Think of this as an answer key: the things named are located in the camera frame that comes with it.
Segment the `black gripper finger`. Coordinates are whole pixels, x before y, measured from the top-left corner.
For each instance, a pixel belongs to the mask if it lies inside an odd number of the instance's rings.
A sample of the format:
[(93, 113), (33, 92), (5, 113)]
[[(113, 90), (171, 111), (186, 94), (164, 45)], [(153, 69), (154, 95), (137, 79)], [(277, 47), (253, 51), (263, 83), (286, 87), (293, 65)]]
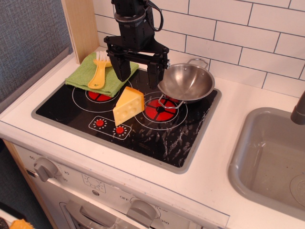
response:
[(121, 82), (126, 81), (131, 75), (130, 61), (125, 59), (122, 55), (111, 56), (110, 61), (117, 78)]
[(164, 64), (162, 62), (150, 62), (147, 65), (147, 73), (151, 89), (155, 89), (160, 81), (163, 80)]

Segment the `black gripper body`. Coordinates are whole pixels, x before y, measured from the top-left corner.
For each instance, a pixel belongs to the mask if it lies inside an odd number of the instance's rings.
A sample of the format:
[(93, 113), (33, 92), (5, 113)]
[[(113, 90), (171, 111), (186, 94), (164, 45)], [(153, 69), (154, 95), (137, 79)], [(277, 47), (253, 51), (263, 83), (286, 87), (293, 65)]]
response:
[(154, 30), (148, 21), (139, 23), (119, 23), (120, 36), (107, 36), (104, 42), (110, 55), (141, 64), (157, 64), (161, 69), (168, 69), (169, 48), (158, 43)]

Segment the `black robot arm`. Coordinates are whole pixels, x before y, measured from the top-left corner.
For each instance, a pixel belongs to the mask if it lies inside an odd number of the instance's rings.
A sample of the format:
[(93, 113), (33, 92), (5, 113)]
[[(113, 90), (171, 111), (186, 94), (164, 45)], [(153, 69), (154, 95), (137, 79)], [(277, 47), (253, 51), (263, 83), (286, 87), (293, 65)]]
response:
[(130, 74), (130, 63), (147, 66), (150, 88), (155, 89), (163, 80), (164, 71), (169, 67), (169, 48), (155, 40), (153, 9), (158, 7), (150, 0), (113, 0), (115, 20), (119, 24), (119, 36), (107, 36), (107, 53), (117, 78), (124, 82)]

